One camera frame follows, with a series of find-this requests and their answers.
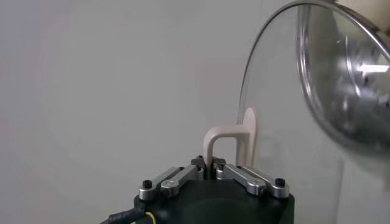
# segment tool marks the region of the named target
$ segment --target black cable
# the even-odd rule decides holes
[[[142,209],[133,208],[128,211],[112,214],[100,224],[129,224],[145,216]]]

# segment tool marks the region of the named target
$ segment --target yellow wire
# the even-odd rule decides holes
[[[147,214],[148,216],[151,217],[152,223],[153,223],[153,224],[156,224],[156,217],[154,217],[153,213],[151,213],[151,212],[145,212],[145,214]]]

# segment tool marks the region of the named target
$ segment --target white wall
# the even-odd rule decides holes
[[[1,223],[99,223],[188,164],[236,121],[255,35],[286,2],[1,0]],[[233,162],[233,141],[217,148]],[[339,223],[386,223],[385,184],[344,175]]]

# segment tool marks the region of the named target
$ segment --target glass lid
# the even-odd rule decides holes
[[[258,120],[254,167],[287,179],[296,223],[390,220],[388,39],[357,13],[297,1],[260,31],[238,123]]]

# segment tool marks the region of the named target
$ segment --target silver linkage bar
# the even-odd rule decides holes
[[[189,165],[180,171],[176,176],[169,180],[164,180],[161,183],[161,188],[167,191],[168,197],[173,197],[179,193],[180,188],[188,180],[199,180],[197,166]]]
[[[261,195],[266,189],[276,198],[286,198],[289,195],[289,187],[284,179],[275,180],[251,167],[238,168],[228,164],[216,169],[217,179],[234,179],[246,188],[250,194]]]
[[[267,191],[269,191],[274,197],[286,198],[290,194],[289,186],[286,183],[285,179],[282,178],[273,179],[272,177],[266,175],[265,173],[262,173],[251,167],[244,166],[241,169],[265,181],[267,186]]]
[[[217,179],[234,179],[243,185],[248,193],[254,195],[261,195],[266,185],[263,180],[255,178],[231,164],[217,167],[216,173]]]
[[[140,199],[141,200],[153,200],[157,196],[157,193],[160,190],[161,182],[168,179],[168,178],[173,177],[174,175],[176,175],[179,172],[180,172],[180,169],[177,167],[169,168],[167,171],[163,172],[161,175],[154,178],[151,181],[150,186],[146,186],[144,184],[142,186],[140,186],[139,187]]]

